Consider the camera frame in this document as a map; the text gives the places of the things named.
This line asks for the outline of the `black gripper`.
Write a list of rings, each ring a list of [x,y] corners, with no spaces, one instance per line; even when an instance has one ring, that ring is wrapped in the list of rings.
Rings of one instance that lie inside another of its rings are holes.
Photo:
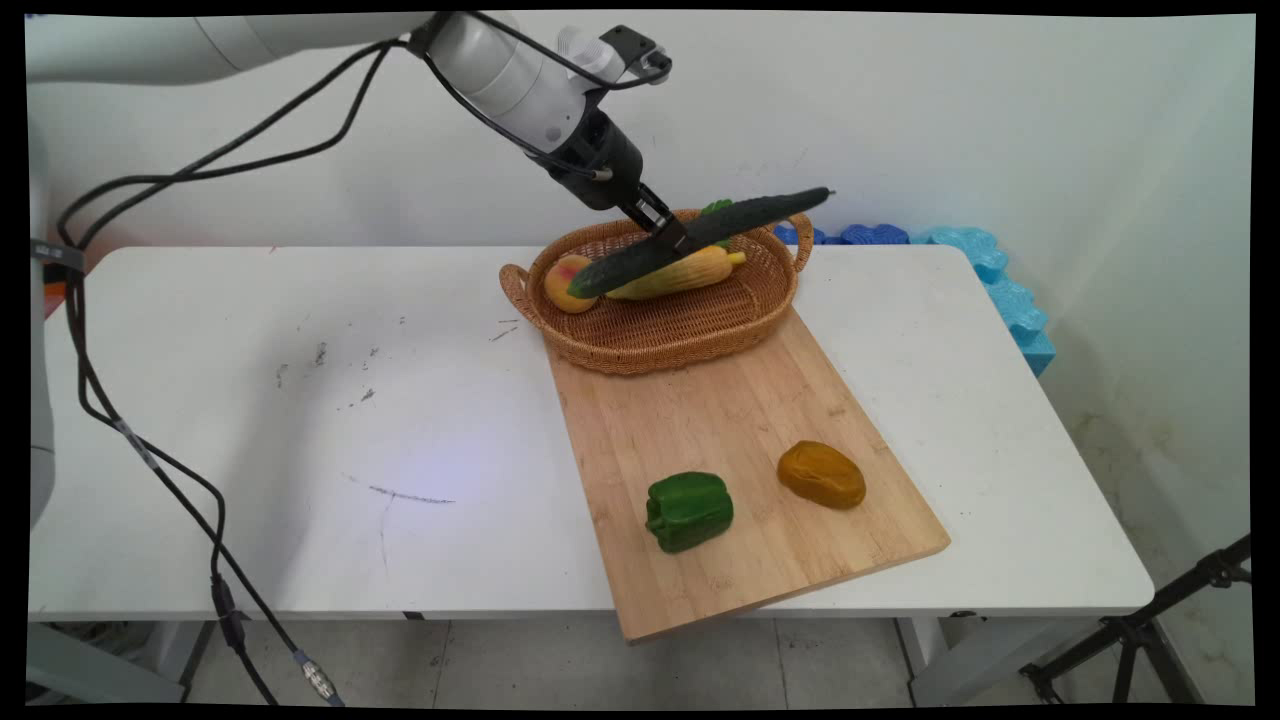
[[[545,170],[591,210],[620,209],[644,237],[620,251],[623,258],[682,258],[687,231],[673,211],[641,183],[644,160],[640,150],[613,120],[596,108],[589,109],[575,132],[554,152],[556,160],[586,170],[586,176],[549,161]]]

